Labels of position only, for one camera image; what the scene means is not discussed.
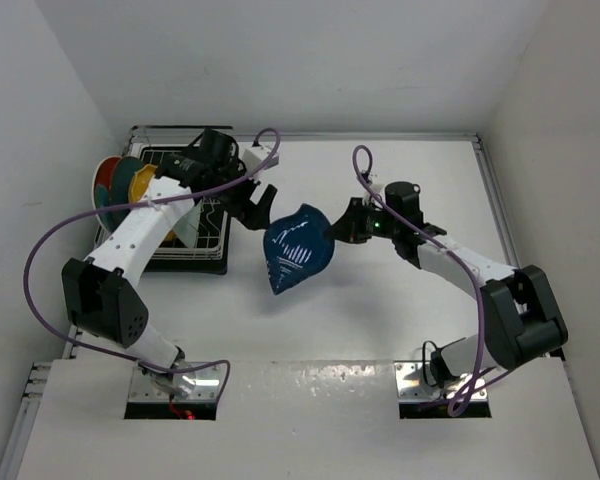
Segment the dark blue leaf dish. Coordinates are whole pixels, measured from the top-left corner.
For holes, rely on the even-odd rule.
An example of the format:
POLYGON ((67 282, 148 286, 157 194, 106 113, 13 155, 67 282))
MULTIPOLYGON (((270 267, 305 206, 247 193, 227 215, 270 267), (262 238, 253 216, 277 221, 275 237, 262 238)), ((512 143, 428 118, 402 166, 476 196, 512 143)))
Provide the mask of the dark blue leaf dish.
POLYGON ((302 204, 295 213, 275 220, 265 230, 263 253, 274 295, 297 286, 329 265, 335 252, 330 228, 329 219, 321 210, 302 204))

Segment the light green divided tray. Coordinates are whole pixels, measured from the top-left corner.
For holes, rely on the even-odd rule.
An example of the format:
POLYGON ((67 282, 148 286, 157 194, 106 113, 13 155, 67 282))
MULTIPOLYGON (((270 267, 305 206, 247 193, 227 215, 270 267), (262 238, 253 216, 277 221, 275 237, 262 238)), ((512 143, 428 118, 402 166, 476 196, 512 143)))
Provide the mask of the light green divided tray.
POLYGON ((186 248, 195 248, 199 236, 202 203, 194 205, 173 227, 176 237, 186 248))

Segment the yellow dotted plate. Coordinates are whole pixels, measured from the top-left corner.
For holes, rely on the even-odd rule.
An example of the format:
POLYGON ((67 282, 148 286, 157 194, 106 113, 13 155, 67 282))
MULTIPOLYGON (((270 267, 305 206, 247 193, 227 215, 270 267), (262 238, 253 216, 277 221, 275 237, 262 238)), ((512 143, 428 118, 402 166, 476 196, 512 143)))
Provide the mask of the yellow dotted plate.
POLYGON ((130 203, 138 203, 142 199, 156 170, 156 165, 146 164, 133 174, 128 187, 128 200, 130 203))

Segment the teal round plate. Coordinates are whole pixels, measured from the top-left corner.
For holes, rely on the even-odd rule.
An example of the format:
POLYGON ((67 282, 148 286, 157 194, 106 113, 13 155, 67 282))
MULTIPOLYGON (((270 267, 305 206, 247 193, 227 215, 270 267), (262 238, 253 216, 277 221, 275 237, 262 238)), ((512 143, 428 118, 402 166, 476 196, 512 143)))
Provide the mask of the teal round plate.
POLYGON ((121 157, 111 178, 109 191, 102 185, 96 187, 95 204, 97 208, 129 203, 128 187, 133 174, 144 166, 144 163, 133 156, 121 157))

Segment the red blue floral plate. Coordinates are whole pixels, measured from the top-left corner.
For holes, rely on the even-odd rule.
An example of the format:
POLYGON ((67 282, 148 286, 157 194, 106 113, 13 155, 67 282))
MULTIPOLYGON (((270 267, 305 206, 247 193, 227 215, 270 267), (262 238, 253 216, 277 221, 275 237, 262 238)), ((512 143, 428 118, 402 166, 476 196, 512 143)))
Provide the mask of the red blue floral plate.
POLYGON ((120 160, 121 156, 109 156, 101 160, 96 166, 91 182, 91 203, 93 207, 96 207, 96 187, 102 185, 106 191, 109 191, 113 171, 120 160))

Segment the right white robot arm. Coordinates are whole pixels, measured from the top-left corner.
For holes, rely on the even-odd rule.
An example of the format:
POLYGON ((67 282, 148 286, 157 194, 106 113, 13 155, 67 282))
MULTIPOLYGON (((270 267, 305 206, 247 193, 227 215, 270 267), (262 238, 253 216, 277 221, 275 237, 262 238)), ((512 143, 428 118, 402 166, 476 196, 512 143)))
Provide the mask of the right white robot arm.
POLYGON ((328 234, 349 244, 386 238, 401 259, 477 301, 479 331, 432 352, 422 374, 432 388, 443 389, 471 370, 515 370, 568 340, 546 273, 535 265, 516 268, 490 260, 456 242, 426 221, 416 184, 388 184, 383 203, 370 196, 351 198, 328 234))

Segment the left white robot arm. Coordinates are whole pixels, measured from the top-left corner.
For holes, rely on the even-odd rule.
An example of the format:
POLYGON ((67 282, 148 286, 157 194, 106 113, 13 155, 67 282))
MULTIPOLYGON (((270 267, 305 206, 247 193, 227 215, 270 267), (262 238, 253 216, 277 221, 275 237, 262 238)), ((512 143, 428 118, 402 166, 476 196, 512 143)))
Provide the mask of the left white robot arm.
POLYGON ((251 196, 258 174, 278 163, 278 149, 260 140, 240 149, 233 137, 206 128, 189 146, 164 156, 141 200, 107 240, 63 267, 71 323, 131 357, 157 389, 190 395, 201 368, 151 326, 137 292, 140 277, 166 235, 203 199, 215 200, 250 230, 266 229, 277 190, 267 187, 258 202, 251 196))

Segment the black drip tray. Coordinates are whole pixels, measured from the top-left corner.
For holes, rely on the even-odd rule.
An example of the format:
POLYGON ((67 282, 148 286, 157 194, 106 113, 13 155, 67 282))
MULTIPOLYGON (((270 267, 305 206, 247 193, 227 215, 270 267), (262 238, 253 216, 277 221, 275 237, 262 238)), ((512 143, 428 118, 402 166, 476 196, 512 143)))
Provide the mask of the black drip tray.
MULTIPOLYGON (((163 157, 189 145, 203 128, 188 125, 135 126, 130 130, 125 155, 157 165, 163 157)), ((195 248, 175 238, 155 251, 146 269, 150 272, 227 273, 231 219, 212 200, 202 202, 199 236, 195 248)))

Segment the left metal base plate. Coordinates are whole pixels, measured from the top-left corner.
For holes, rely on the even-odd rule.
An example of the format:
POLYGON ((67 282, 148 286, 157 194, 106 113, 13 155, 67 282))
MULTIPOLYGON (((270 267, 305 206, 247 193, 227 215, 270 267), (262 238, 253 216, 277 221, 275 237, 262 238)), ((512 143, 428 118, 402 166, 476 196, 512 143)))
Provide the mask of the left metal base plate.
POLYGON ((170 397, 179 403, 208 403, 220 391, 224 368, 207 367, 184 374, 158 374, 135 367, 131 375, 128 400, 135 403, 167 402, 170 397))

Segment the metal base plate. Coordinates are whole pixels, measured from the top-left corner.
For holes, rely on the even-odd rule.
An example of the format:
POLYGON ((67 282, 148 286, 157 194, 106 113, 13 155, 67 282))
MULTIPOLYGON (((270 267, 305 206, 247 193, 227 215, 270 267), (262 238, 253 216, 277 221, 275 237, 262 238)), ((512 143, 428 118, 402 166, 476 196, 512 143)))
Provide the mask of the metal base plate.
POLYGON ((429 361, 396 361, 394 364, 395 382, 401 404, 423 404, 437 400, 451 400, 458 390, 472 379, 470 373, 463 373, 453 382, 439 388, 430 372, 429 361))
POLYGON ((135 367, 131 375, 128 400, 135 403, 167 402, 170 397, 179 403, 208 403, 220 391, 224 368, 207 367, 184 374, 158 374, 135 367))

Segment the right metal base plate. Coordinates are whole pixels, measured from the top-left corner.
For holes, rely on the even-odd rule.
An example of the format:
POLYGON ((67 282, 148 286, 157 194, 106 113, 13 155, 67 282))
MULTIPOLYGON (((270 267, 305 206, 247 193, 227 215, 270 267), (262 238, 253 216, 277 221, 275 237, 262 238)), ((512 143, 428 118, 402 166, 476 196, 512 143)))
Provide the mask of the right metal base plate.
POLYGON ((396 361, 394 364, 395 382, 401 404, 423 404, 437 400, 451 400, 458 390, 472 379, 470 373, 463 373, 453 382, 439 388, 430 372, 429 361, 396 361))

